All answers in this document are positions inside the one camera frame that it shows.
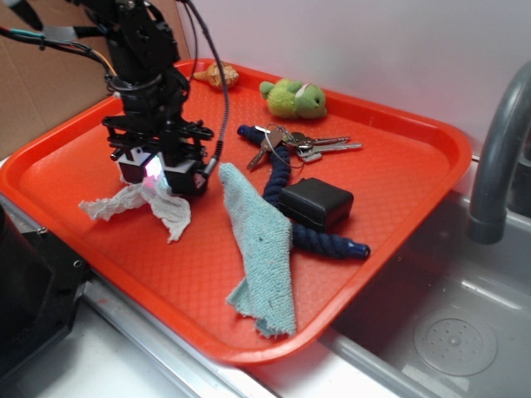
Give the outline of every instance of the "blue towel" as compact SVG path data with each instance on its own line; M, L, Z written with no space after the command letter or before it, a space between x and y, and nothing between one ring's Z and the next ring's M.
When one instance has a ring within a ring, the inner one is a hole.
M291 222L234 165L221 164L219 176L246 273L227 302L241 315L255 318L256 328L266 337L295 334Z

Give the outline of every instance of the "sink drain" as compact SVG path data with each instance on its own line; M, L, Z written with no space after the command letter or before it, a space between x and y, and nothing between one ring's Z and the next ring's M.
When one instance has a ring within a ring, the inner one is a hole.
M429 314L418 323L414 338L422 360L451 376L479 373L496 357L496 338L490 326L464 310Z

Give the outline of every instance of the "faucet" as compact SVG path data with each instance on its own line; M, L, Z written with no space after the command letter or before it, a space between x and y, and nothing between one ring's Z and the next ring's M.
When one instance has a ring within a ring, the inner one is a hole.
M468 210L467 235L490 245L504 235L507 208L531 217L531 61L509 83L490 125Z

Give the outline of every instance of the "green plush toy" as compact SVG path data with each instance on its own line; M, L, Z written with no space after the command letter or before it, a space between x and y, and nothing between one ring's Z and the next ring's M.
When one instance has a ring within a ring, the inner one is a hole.
M303 85L302 81L288 79L281 79L276 85L264 81L260 84L260 92L275 116L317 119L326 115L326 98L316 85Z

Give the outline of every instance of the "silver key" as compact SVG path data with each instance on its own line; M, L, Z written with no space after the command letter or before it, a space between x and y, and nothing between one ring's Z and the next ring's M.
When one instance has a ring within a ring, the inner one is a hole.
M345 151L347 149L360 149L362 147L363 145L361 143L329 143L328 145L313 145L308 149L299 148L297 153L299 154L299 157L303 158L303 160L304 158L309 157L315 157L315 160L317 160L318 157L315 155L318 153Z
M307 139L308 139L308 137L306 137L302 133L299 133L299 132L296 132L296 131L293 132L293 133L289 133L289 132L286 131L285 132L285 136L282 139L282 141L284 141L284 143L286 145L298 148L299 145L304 143Z
M316 162L318 160L320 160L323 155L321 155L320 153L314 153L313 155L308 155L308 156L305 156L305 157L302 157L300 156L300 160L302 160L304 163L312 163L312 162Z
M271 152L274 147L281 143L282 138L284 137L284 131L279 128L274 128L269 132L266 130L265 134L267 134L267 138L264 138L264 140L261 142L260 152L247 165L248 170L255 168L260 159L262 159L266 153Z
M311 138L306 137L304 141L301 141L297 145L298 149L311 149L315 145L329 145L331 143L346 143L350 140L350 137L332 137L332 138Z

